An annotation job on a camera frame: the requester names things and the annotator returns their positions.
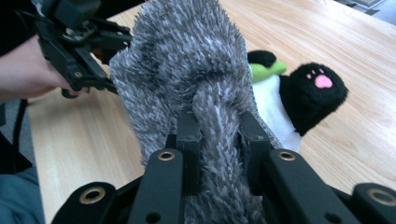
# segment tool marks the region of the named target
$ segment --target green plush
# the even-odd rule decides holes
[[[263,81],[272,75],[281,75],[287,70],[287,66],[278,61],[276,56],[267,50],[249,52],[247,61],[253,75],[253,83]]]
[[[263,81],[272,75],[281,75],[287,70],[287,66],[280,61],[274,62],[270,67],[265,67],[260,63],[250,63],[249,66],[253,83]]]

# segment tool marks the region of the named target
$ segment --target metal screw hole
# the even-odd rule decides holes
[[[342,223],[342,220],[339,216],[337,216],[336,214],[331,214],[331,213],[326,213],[324,215],[324,217],[326,218],[326,220],[328,220],[330,223]]]
[[[386,206],[396,206],[396,198],[382,189],[369,189],[367,194],[378,203]]]
[[[160,161],[170,161],[175,157],[175,153],[170,152],[170,151],[165,151],[163,153],[161,153],[160,155],[158,155],[158,159],[160,159]]]
[[[92,204],[101,201],[105,197],[106,191],[102,187],[93,187],[84,190],[79,196],[79,202],[83,204]]]
[[[296,156],[286,151],[279,152],[277,156],[284,161],[294,161],[296,159]]]
[[[150,213],[146,216],[147,223],[158,223],[161,221],[161,215],[158,213]]]

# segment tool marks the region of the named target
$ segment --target black bracket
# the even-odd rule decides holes
[[[44,57],[51,61],[74,91],[94,87],[117,94],[111,77],[91,52],[93,49],[101,50],[102,63],[108,64],[118,50],[129,46],[132,39],[129,28],[99,18],[91,18],[78,30],[62,29],[44,19],[37,20],[35,25]]]

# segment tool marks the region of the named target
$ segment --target table surface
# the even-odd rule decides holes
[[[329,185],[396,189],[396,27],[331,0],[220,0],[247,41],[286,63],[324,63],[349,88],[346,102],[303,139],[301,154]],[[138,8],[112,20],[132,27]],[[29,116],[45,217],[93,181],[116,188],[144,170],[117,95],[59,91],[32,99]]]

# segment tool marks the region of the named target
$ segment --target black plastic part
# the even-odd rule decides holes
[[[107,19],[145,2],[146,0],[102,0],[95,16]]]
[[[361,223],[396,223],[396,191],[392,189],[373,183],[359,184],[350,203]]]
[[[114,209],[112,210],[114,211],[114,217],[117,219],[112,220],[109,224],[121,224],[128,221],[142,178],[143,176],[140,176],[117,190],[117,199],[114,204]]]
[[[93,182],[74,191],[56,214],[54,224],[112,223],[116,189],[107,183]]]
[[[290,223],[359,223],[298,153],[273,150],[269,159],[266,169],[287,205]]]
[[[93,16],[100,6],[100,0],[46,0],[41,11],[65,27],[76,29]]]
[[[106,71],[91,56],[93,49],[101,49],[104,63],[121,49],[129,46],[132,36],[129,29],[115,22],[91,18],[87,25],[87,36],[76,38],[68,36],[64,30],[48,21],[35,22],[39,34],[39,43],[46,59],[66,79],[74,91],[83,87],[97,90],[108,89],[117,94],[117,89]]]
[[[265,186],[265,183],[261,183],[265,179],[262,177],[263,163],[267,160],[272,145],[268,134],[250,112],[245,112],[240,119],[247,182],[253,195],[262,195]]]
[[[199,153],[202,135],[192,112],[180,114],[177,128],[176,149],[183,154],[183,194],[195,195],[199,185]]]
[[[183,156],[175,149],[151,154],[128,223],[183,223]]]

